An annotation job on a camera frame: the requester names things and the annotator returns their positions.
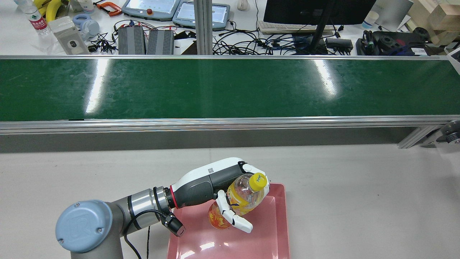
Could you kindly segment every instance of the plastic bottle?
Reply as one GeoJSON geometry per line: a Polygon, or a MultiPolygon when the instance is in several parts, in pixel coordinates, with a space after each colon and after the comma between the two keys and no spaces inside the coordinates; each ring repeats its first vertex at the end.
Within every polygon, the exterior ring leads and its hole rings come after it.
{"type": "Polygon", "coordinates": [[[39,35],[46,35],[50,28],[32,0],[15,0],[17,6],[27,15],[30,23],[39,35]]]}
{"type": "MultiPolygon", "coordinates": [[[[257,207],[264,198],[266,184],[267,178],[262,173],[239,176],[227,189],[227,198],[235,213],[242,216],[257,207]]],[[[226,229],[231,225],[220,214],[217,202],[209,207],[208,217],[211,225],[217,229],[226,229]]]]}

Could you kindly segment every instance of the headphones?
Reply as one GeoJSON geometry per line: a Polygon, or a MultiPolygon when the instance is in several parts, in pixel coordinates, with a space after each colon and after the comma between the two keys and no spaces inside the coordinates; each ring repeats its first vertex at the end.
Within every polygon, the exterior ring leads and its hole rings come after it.
{"type": "Polygon", "coordinates": [[[96,36],[99,33],[99,24],[91,19],[89,14],[81,13],[74,16],[72,21],[80,28],[81,37],[84,41],[96,36]]]}

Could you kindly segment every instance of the pink plastic tray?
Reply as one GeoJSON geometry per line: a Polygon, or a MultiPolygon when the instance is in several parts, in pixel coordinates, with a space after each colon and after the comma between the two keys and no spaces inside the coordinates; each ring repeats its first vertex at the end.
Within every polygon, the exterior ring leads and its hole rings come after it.
{"type": "Polygon", "coordinates": [[[225,230],[211,226],[207,213],[213,202],[174,211],[186,231],[182,237],[170,235],[168,259],[291,258],[284,185],[271,183],[262,203],[244,215],[254,226],[250,234],[233,226],[225,230]]]}

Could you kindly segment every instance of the bottle label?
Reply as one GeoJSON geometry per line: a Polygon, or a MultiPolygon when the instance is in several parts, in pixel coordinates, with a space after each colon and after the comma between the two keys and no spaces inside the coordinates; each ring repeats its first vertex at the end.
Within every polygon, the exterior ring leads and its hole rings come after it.
{"type": "Polygon", "coordinates": [[[244,200],[238,193],[235,191],[234,184],[231,184],[228,189],[228,195],[231,208],[240,216],[250,212],[253,208],[248,208],[249,202],[244,200]]]}
{"type": "Polygon", "coordinates": [[[36,30],[41,30],[41,29],[46,28],[47,26],[46,21],[45,19],[43,19],[43,16],[40,14],[38,10],[33,13],[27,14],[27,15],[28,15],[28,19],[30,23],[36,30]]]}

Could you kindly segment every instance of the yellow bottle cap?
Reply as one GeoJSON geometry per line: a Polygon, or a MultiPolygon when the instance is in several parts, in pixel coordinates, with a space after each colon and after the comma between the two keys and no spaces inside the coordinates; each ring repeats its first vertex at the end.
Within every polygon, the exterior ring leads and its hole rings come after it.
{"type": "Polygon", "coordinates": [[[249,178],[249,186],[256,192],[262,190],[267,185],[267,178],[262,173],[255,173],[249,178]]]}

